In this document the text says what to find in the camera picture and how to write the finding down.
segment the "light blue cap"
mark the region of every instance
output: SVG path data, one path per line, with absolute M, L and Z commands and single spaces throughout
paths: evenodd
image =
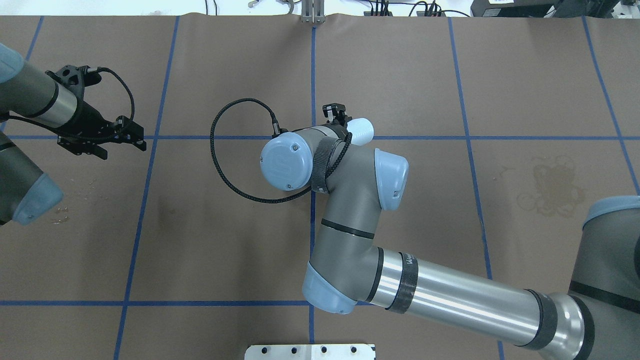
M 310 263 L 302 285 L 302 294 L 311 305 L 328 313 L 346 315 L 353 311 L 356 301 L 329 284 Z
M 0 84 L 13 79 L 23 66 L 22 55 L 0 43 Z
M 614 211 L 640 208 L 640 196 L 625 195 L 613 196 L 598 200 L 589 208 L 589 215 L 584 221 L 583 227 L 592 219 L 600 215 L 612 213 Z
M 311 178 L 314 155 L 296 133 L 284 133 L 271 139 L 260 154 L 260 169 L 269 184 L 291 191 L 305 186 Z
M 376 149 L 374 158 L 380 207 L 382 210 L 395 210 L 402 200 L 409 176 L 409 162 L 402 156 L 380 149 Z
M 47 174 L 36 180 L 13 212 L 13 220 L 29 225 L 62 200 L 62 190 Z

